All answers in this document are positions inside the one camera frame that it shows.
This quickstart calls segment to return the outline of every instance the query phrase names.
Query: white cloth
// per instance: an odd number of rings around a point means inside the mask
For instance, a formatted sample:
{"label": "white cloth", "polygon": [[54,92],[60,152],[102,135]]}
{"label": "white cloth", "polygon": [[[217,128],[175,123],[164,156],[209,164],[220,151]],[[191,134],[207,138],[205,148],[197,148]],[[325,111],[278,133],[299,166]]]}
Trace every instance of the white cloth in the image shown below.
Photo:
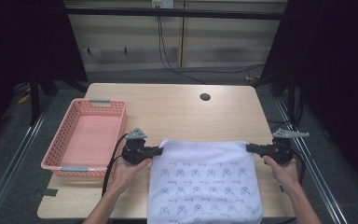
{"label": "white cloth", "polygon": [[246,143],[164,140],[151,166],[147,223],[260,223],[255,161]]}

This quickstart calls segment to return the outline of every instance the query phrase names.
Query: metal clamp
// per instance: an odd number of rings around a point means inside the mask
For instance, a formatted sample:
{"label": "metal clamp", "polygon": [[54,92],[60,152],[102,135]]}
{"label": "metal clamp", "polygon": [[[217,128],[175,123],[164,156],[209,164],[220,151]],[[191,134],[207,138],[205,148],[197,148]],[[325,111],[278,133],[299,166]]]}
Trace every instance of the metal clamp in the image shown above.
{"label": "metal clamp", "polygon": [[272,136],[276,138],[295,138],[295,137],[308,137],[310,136],[310,134],[278,129],[278,131],[273,133]]}

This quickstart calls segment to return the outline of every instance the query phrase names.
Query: black cable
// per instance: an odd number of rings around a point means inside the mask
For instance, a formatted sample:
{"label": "black cable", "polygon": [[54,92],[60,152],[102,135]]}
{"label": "black cable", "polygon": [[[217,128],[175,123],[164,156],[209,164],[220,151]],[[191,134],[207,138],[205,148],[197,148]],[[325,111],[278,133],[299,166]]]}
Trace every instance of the black cable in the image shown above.
{"label": "black cable", "polygon": [[[301,171],[300,171],[300,175],[298,177],[298,182],[300,183],[300,185],[302,185],[302,181],[304,179],[304,175],[305,175],[305,170],[306,170],[306,165],[305,165],[305,160],[304,160],[304,153],[302,153],[300,150],[294,149],[292,148],[293,153],[299,158],[300,162],[301,162]],[[278,224],[287,224],[290,223],[292,221],[296,220],[296,217],[291,217],[283,222],[279,222]]]}
{"label": "black cable", "polygon": [[[196,79],[194,77],[189,77],[189,76],[185,76],[177,71],[175,71],[175,69],[173,69],[173,67],[171,66],[170,64],[170,61],[168,60],[168,55],[167,55],[167,51],[165,50],[165,43],[164,43],[164,37],[162,35],[162,25],[161,25],[161,17],[157,17],[157,20],[158,20],[158,51],[159,51],[159,58],[161,60],[161,63],[162,65],[165,67],[165,69],[167,69],[168,71],[170,72],[174,72],[175,74],[181,76],[181,77],[187,77],[187,78],[191,78],[201,84],[204,84],[206,85],[205,82],[199,80],[199,79]],[[167,65],[165,64],[164,60],[162,59],[162,54],[161,54],[161,43],[162,43],[162,48],[163,48],[163,51],[164,51],[164,54],[165,54],[165,59],[167,61],[167,64],[169,67],[167,67]]]}
{"label": "black cable", "polygon": [[292,221],[294,221],[294,220],[296,220],[296,218],[295,218],[295,217],[292,217],[292,218],[289,218],[289,219],[287,219],[286,221],[280,222],[280,223],[278,223],[278,224],[286,224],[286,223],[290,223],[290,222],[292,222]]}
{"label": "black cable", "polygon": [[103,179],[103,195],[106,193],[106,189],[107,189],[107,182],[109,181],[109,176],[110,176],[110,173],[112,172],[112,168],[113,168],[113,164],[115,163],[116,159],[119,158],[120,156],[116,157],[116,152],[117,152],[117,149],[118,149],[118,146],[120,145],[121,141],[127,136],[127,133],[123,134],[119,139],[118,141],[116,142],[116,145],[115,145],[115,149],[113,150],[113,154],[112,154],[112,158],[110,159],[110,162],[109,164],[107,165],[106,167],[106,174],[104,176],[104,179]]}
{"label": "black cable", "polygon": [[[163,58],[162,58],[162,53],[161,53],[161,44],[162,44],[162,50],[164,52],[165,55],[165,61],[167,62],[168,66],[165,64]],[[162,65],[165,67],[165,69],[167,69],[170,72],[174,72],[175,74],[181,76],[181,77],[188,77],[191,78],[199,83],[202,84],[206,84],[205,82],[196,79],[194,77],[190,77],[190,76],[185,76],[183,75],[183,73],[218,73],[218,74],[234,74],[234,73],[242,73],[242,72],[246,72],[248,74],[248,83],[247,85],[250,84],[250,70],[256,69],[257,67],[263,66],[265,65],[264,63],[259,63],[259,64],[252,64],[250,66],[248,66],[246,69],[241,69],[241,70],[237,70],[237,71],[211,71],[211,70],[187,70],[187,71],[176,71],[170,64],[170,61],[168,60],[168,55],[167,55],[167,51],[165,49],[165,42],[164,42],[164,37],[162,34],[162,23],[161,23],[161,17],[158,17],[158,51],[159,51],[159,58],[161,60]]]}
{"label": "black cable", "polygon": [[306,165],[305,165],[305,160],[304,160],[304,154],[297,149],[293,149],[293,153],[296,154],[296,156],[300,159],[301,162],[301,171],[300,171],[300,176],[298,178],[298,182],[300,183],[300,185],[302,185],[302,181],[304,179],[304,175],[305,175],[305,169],[306,169]]}

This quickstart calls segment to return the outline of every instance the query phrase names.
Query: metal bracket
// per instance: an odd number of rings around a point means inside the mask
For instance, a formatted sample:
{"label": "metal bracket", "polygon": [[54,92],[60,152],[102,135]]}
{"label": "metal bracket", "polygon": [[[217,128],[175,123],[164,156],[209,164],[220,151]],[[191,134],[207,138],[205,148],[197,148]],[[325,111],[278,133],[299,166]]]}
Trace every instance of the metal bracket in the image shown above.
{"label": "metal bracket", "polygon": [[276,138],[295,138],[295,137],[308,137],[310,136],[310,134],[278,129],[278,131],[273,133],[272,136]]}
{"label": "metal bracket", "polygon": [[146,138],[147,135],[142,132],[141,129],[136,128],[133,131],[131,131],[129,134],[127,134],[126,139],[143,139]]}

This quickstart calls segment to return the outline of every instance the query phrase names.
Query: gray floor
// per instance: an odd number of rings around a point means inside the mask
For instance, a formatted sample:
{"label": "gray floor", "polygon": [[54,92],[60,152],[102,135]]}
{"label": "gray floor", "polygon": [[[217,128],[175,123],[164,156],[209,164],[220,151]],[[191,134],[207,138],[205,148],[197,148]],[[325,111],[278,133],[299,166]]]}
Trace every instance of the gray floor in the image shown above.
{"label": "gray floor", "polygon": [[[93,82],[117,83],[182,83],[182,84],[219,84],[219,85],[247,85],[256,80],[262,67],[245,72],[246,67],[214,67],[188,68],[197,72],[179,75],[166,69],[130,69],[117,71],[88,71],[89,85]],[[224,71],[225,73],[211,73],[208,71]],[[67,106],[74,98],[84,96],[84,93],[74,90],[64,83],[58,82],[58,94],[52,99],[46,113],[43,125],[25,155],[19,171],[11,183],[7,196],[0,204],[0,223],[77,223],[80,220],[44,220],[37,216],[37,207],[41,197],[36,193],[45,189],[51,176],[49,171],[40,168],[40,162],[46,153]],[[256,89],[260,103],[269,121],[282,121],[282,117],[275,103],[275,97],[270,94],[269,85]],[[28,100],[22,105],[17,104],[20,95],[13,97],[12,104],[0,124],[0,177],[5,174],[11,159],[15,156],[21,141],[29,129],[31,106]],[[42,94],[42,103],[48,102],[48,97]],[[274,132],[278,124],[271,122],[271,131]],[[324,136],[324,126],[312,114],[305,104],[304,115],[299,124],[301,132],[310,133],[305,141],[310,148],[329,188],[337,198],[348,223],[358,223],[358,174],[345,162],[334,141]],[[326,209],[323,198],[316,188],[309,174],[306,174],[304,183],[310,201],[321,217],[323,223],[334,223]],[[262,223],[279,223],[285,218],[265,218]]]}

